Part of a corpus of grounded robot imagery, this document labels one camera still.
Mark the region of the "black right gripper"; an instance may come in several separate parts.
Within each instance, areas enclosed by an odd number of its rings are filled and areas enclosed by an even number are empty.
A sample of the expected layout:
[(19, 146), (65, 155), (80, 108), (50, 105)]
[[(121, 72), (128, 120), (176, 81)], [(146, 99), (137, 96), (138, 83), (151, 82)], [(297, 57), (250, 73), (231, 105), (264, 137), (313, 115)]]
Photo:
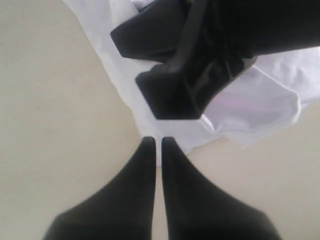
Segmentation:
[(168, 60), (135, 81), (157, 120), (197, 120), (252, 66), (221, 25), (218, 0), (155, 0), (110, 36), (124, 58)]

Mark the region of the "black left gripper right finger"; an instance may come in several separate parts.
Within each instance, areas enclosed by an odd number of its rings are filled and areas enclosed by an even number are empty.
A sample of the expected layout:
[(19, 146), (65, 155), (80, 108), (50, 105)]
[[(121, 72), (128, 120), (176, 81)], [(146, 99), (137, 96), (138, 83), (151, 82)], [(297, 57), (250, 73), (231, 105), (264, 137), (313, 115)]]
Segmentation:
[(209, 181), (172, 137), (161, 142), (170, 240), (279, 240), (268, 216)]

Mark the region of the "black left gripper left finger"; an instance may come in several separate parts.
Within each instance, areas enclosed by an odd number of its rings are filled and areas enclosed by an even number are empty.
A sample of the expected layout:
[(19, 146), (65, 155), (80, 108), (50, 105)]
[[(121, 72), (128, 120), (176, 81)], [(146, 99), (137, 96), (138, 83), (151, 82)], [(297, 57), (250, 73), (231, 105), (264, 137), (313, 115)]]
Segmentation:
[(58, 215), (46, 240), (150, 240), (156, 189), (156, 142), (144, 137), (102, 189)]

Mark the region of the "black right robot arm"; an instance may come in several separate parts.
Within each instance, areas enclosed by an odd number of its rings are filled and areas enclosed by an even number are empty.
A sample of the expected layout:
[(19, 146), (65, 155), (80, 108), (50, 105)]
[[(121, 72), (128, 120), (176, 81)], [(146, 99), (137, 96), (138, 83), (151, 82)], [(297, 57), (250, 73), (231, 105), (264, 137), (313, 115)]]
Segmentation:
[(258, 56), (317, 47), (317, 0), (156, 0), (111, 31), (158, 120), (197, 120)]

